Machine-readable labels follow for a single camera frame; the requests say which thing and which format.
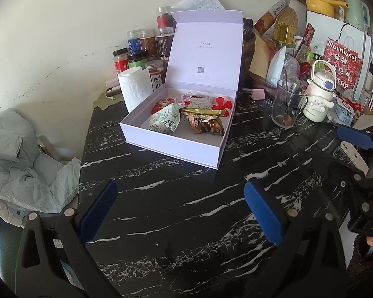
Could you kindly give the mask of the red plastic propeller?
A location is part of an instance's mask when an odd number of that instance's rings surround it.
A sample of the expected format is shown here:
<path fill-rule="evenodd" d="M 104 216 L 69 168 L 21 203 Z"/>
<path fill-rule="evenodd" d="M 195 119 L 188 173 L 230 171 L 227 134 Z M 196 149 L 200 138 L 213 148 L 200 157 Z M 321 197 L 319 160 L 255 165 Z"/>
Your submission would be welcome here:
<path fill-rule="evenodd" d="M 226 118 L 226 117 L 230 116 L 230 112 L 232 110 L 232 107 L 233 107 L 233 103 L 232 103 L 231 100 L 225 99 L 223 97 L 217 97 L 215 99 L 214 103 L 212 104 L 211 109 L 212 110 L 221 110 L 223 112 L 222 117 Z"/>

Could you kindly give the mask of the white bread packet doughnut print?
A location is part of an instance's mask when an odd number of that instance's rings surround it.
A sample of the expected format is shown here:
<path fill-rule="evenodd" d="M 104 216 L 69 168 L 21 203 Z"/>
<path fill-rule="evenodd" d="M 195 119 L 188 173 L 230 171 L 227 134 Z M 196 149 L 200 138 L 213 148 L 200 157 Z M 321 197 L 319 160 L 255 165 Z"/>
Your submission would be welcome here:
<path fill-rule="evenodd" d="M 191 96 L 185 100 L 185 106 L 187 108 L 196 108 L 201 110 L 210 110 L 213 104 L 213 98 L 211 96 Z"/>

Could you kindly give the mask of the green brown cereal packet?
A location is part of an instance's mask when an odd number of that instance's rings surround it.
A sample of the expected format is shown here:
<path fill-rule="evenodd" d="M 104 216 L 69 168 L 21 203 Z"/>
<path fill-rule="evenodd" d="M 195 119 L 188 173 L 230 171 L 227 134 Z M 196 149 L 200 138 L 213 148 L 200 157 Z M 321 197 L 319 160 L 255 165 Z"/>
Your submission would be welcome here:
<path fill-rule="evenodd" d="M 221 117 L 225 110 L 182 108 L 181 115 L 186 119 L 195 134 L 224 135 Z"/>

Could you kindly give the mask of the white bread packet baguette print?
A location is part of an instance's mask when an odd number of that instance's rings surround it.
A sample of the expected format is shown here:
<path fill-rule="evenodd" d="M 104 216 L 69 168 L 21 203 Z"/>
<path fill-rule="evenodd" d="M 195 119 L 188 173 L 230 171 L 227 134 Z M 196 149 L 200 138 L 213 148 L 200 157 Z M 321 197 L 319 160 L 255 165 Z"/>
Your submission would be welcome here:
<path fill-rule="evenodd" d="M 180 121 L 180 106 L 171 103 L 150 116 L 148 129 L 157 133 L 173 133 Z"/>

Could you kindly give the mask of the small red candy packet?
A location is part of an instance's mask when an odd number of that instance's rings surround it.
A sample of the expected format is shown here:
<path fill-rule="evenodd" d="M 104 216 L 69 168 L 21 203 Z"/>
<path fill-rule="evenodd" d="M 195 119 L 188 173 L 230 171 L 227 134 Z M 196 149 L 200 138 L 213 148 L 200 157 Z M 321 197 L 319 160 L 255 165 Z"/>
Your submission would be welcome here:
<path fill-rule="evenodd" d="M 161 109 L 165 108 L 166 106 L 173 104 L 175 102 L 174 98 L 166 98 L 164 100 L 159 101 L 152 109 L 151 114 L 155 114 L 156 112 L 160 111 Z"/>

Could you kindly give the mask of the clear acrylic toy plane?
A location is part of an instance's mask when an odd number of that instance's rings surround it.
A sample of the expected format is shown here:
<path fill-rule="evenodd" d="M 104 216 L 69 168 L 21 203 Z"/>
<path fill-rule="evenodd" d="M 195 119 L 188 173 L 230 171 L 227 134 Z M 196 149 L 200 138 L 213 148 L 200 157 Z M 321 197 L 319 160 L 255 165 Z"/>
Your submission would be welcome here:
<path fill-rule="evenodd" d="M 174 102 L 181 107 L 188 107 L 193 94 L 188 92 L 183 95 L 179 95 L 174 99 Z"/>

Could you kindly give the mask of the blue face mask packet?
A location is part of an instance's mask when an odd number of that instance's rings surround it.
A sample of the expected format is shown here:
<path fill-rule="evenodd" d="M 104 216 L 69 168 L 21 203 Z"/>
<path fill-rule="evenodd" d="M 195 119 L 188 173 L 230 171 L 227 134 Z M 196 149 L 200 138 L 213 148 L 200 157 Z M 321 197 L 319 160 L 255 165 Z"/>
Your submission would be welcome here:
<path fill-rule="evenodd" d="M 358 110 L 354 109 L 353 106 L 349 104 L 347 101 L 339 97 L 335 97 L 333 101 L 333 109 L 335 111 L 337 119 L 340 122 L 342 122 L 345 125 L 351 126 L 354 122 L 356 122 L 359 119 L 361 113 Z"/>

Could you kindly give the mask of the white cartoon dog bottle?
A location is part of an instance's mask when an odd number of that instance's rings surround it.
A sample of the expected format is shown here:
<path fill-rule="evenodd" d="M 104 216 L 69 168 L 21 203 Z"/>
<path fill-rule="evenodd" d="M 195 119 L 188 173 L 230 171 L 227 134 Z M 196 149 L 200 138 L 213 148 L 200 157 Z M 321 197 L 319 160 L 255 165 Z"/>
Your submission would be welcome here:
<path fill-rule="evenodd" d="M 316 60 L 311 67 L 311 78 L 307 81 L 307 104 L 302 113 L 313 122 L 323 122 L 328 110 L 334 107 L 335 69 L 327 61 Z"/>

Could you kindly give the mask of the red northeast paper bag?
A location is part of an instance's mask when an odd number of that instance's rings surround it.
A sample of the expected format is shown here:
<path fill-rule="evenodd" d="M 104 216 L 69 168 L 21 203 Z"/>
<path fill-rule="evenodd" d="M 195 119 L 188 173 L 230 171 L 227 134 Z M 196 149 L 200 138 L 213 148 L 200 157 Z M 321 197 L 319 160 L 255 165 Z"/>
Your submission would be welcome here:
<path fill-rule="evenodd" d="M 337 87 L 343 90 L 354 88 L 362 66 L 357 52 L 328 38 L 323 60 L 330 63 L 335 69 Z"/>

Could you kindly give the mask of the clear glass mug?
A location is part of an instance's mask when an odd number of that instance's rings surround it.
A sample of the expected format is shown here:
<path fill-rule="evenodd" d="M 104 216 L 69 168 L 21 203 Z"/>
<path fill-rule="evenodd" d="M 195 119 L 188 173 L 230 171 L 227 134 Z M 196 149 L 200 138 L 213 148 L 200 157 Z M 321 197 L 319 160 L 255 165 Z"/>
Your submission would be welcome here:
<path fill-rule="evenodd" d="M 291 128 L 308 102 L 308 95 L 299 83 L 279 80 L 272 107 L 272 121 L 281 128 Z"/>

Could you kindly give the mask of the light blue down jacket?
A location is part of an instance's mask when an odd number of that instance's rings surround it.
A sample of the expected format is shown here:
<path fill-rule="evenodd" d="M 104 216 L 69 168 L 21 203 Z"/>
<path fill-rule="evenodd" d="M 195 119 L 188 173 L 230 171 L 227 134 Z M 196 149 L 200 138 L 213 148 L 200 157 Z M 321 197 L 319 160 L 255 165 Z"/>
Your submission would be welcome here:
<path fill-rule="evenodd" d="M 0 200 L 25 211 L 59 213 L 75 197 L 81 161 L 63 164 L 41 152 L 32 124 L 18 112 L 0 113 Z"/>

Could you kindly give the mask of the white open gift box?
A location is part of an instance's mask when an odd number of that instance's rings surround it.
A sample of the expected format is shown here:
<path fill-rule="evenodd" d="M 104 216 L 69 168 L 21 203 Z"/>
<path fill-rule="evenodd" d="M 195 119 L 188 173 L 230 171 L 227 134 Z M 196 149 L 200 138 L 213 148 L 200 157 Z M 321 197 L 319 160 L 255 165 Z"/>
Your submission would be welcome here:
<path fill-rule="evenodd" d="M 192 132 L 182 120 L 173 133 L 149 130 L 153 107 L 167 98 L 223 97 L 235 103 L 240 77 L 243 14 L 236 10 L 176 11 L 176 29 L 165 83 L 121 122 L 127 143 L 190 163 L 217 169 L 232 124 L 222 119 L 224 135 Z"/>

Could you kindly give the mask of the white paper towel roll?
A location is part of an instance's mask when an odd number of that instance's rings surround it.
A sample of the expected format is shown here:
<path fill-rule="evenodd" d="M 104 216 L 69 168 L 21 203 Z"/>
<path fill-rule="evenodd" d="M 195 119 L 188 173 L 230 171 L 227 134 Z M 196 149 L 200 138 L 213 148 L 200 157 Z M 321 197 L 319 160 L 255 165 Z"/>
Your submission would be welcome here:
<path fill-rule="evenodd" d="M 153 93 L 148 69 L 132 67 L 118 74 L 122 97 L 128 112 L 132 112 Z"/>

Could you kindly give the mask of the green label black-lid jar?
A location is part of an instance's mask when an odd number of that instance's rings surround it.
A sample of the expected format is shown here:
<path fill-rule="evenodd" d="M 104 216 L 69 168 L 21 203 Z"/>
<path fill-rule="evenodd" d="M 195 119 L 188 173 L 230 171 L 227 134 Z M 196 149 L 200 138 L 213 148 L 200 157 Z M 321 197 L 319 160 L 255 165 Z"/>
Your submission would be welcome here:
<path fill-rule="evenodd" d="M 141 53 L 129 53 L 127 55 L 127 61 L 129 68 L 133 67 L 141 67 L 142 69 L 146 68 L 146 63 L 148 62 L 147 53 L 141 52 Z"/>

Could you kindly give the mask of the blue label plastic jar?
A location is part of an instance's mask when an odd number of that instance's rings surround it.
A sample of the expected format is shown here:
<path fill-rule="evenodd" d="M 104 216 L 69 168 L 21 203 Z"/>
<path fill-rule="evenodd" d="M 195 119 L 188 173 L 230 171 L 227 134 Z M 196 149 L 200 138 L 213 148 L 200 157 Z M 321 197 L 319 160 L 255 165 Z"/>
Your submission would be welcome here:
<path fill-rule="evenodd" d="M 136 55 L 142 53 L 143 49 L 141 46 L 141 30 L 128 31 L 127 43 L 130 54 Z"/>

